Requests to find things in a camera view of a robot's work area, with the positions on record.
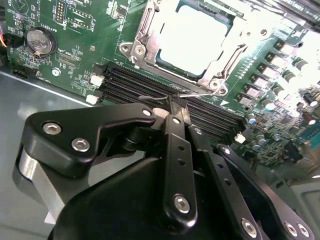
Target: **electrolytic capacitor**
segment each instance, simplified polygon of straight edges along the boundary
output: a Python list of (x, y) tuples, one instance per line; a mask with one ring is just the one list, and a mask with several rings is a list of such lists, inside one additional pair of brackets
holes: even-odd
[(296, 84), (299, 83), (299, 77), (297, 77), (296, 75), (294, 75), (292, 72), (287, 73), (283, 78), (284, 78), (289, 84), (296, 85)]
[(308, 125), (313, 125), (316, 123), (316, 120), (315, 118), (310, 114), (308, 113), (307, 111), (304, 111), (302, 113), (302, 117), (303, 117), (303, 120), (308, 124)]
[(301, 72), (303, 72), (303, 71), (304, 71), (304, 68), (306, 68), (306, 67), (308, 66), (308, 64), (309, 64), (309, 63), (308, 63), (307, 61), (301, 59), (301, 60), (297, 61), (297, 62), (294, 64), (294, 66), (295, 66), (297, 69), (299, 69)]
[(267, 142), (266, 139), (265, 139), (265, 136), (264, 136), (263, 134), (256, 136), (255, 139), (256, 139), (257, 143), (258, 143), (260, 146), (265, 145), (266, 142)]
[(277, 95), (280, 99), (284, 99), (286, 96), (288, 96), (288, 93), (284, 90), (282, 86), (276, 86), (273, 89), (273, 92), (275, 95)]
[(315, 100), (315, 98), (308, 92), (303, 95), (303, 99), (310, 107), (314, 107), (318, 104), (317, 100)]
[(249, 113), (247, 116), (248, 123), (255, 124), (257, 122), (256, 116), (253, 113)]
[(263, 100), (261, 104), (267, 111), (272, 111), (276, 108), (276, 105), (270, 99)]
[(252, 147), (252, 150), (254, 151), (259, 151), (261, 148), (257, 141), (252, 141), (250, 145)]

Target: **screw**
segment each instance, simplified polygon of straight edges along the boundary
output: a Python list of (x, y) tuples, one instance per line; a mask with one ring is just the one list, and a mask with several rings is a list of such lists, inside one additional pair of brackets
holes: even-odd
[(54, 67), (54, 68), (52, 69), (52, 75), (55, 76), (55, 77), (60, 76), (60, 75), (61, 75), (60, 69), (57, 68), (57, 67)]
[(212, 80), (212, 81), (209, 83), (209, 87), (210, 87), (211, 89), (216, 89), (217, 86), (218, 86), (218, 83), (217, 83), (216, 80)]
[(142, 46), (137, 46), (135, 48), (135, 53), (138, 54), (138, 55), (142, 55), (142, 54), (145, 53), (145, 50), (144, 50), (144, 48)]
[(172, 120), (173, 120), (176, 124), (180, 124), (180, 120), (179, 120), (178, 118), (174, 117)]
[(222, 150), (226, 153), (226, 154), (230, 154), (230, 150), (226, 147), (223, 147)]
[(308, 230), (303, 225), (298, 223), (298, 227), (303, 235), (305, 235), (307, 238), (310, 237)]
[(61, 127), (54, 122), (48, 122), (44, 124), (42, 129), (46, 134), (49, 135), (57, 135), (62, 131)]
[(242, 221), (241, 221), (241, 224), (242, 224), (242, 227), (243, 229), (245, 230), (245, 232), (250, 236), (252, 237), (253, 239), (255, 239), (257, 237), (257, 230), (255, 228), (255, 226), (249, 222), (247, 219), (245, 218), (242, 218)]
[(151, 112), (149, 112), (146, 109), (144, 109), (142, 112), (143, 112), (144, 115), (151, 116)]
[(275, 135), (273, 135), (273, 140), (275, 140), (275, 141), (280, 141), (280, 139), (281, 139), (281, 137), (280, 137), (280, 135), (279, 134), (275, 134)]
[(90, 144), (87, 140), (83, 138), (76, 138), (71, 142), (71, 146), (77, 152), (87, 152), (90, 148)]
[(189, 202), (183, 196), (176, 196), (174, 198), (174, 205), (180, 213), (187, 214), (190, 211)]
[(199, 135), (202, 134), (202, 131), (201, 131), (199, 128), (195, 128), (194, 130), (195, 130), (195, 132), (196, 132), (197, 134), (199, 134)]
[(285, 228), (288, 230), (289, 233), (291, 233), (292, 236), (297, 237), (298, 233), (296, 231), (296, 229), (288, 222), (284, 223)]

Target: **chip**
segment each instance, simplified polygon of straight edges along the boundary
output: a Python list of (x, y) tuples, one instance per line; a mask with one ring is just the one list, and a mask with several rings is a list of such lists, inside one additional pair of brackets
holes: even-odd
[(228, 27), (188, 5), (168, 18), (161, 32), (161, 60), (201, 75), (222, 54)]
[(296, 134), (298, 131), (299, 131), (299, 128), (293, 126), (292, 128), (290, 128), (289, 133)]
[(256, 86), (258, 86), (258, 87), (260, 87), (260, 88), (263, 88), (263, 89), (265, 89), (266, 87), (268, 87), (269, 83), (270, 83), (269, 81), (264, 80), (264, 79), (261, 78), (261, 77), (258, 77), (258, 78), (253, 82), (254, 85), (256, 85)]
[(281, 123), (282, 124), (288, 124), (288, 123), (290, 123), (291, 122), (291, 117), (287, 117), (287, 116), (285, 116), (282, 120), (281, 120)]
[(260, 91), (253, 88), (253, 87), (248, 87), (247, 90), (245, 91), (245, 93), (253, 98), (256, 98), (260, 95)]

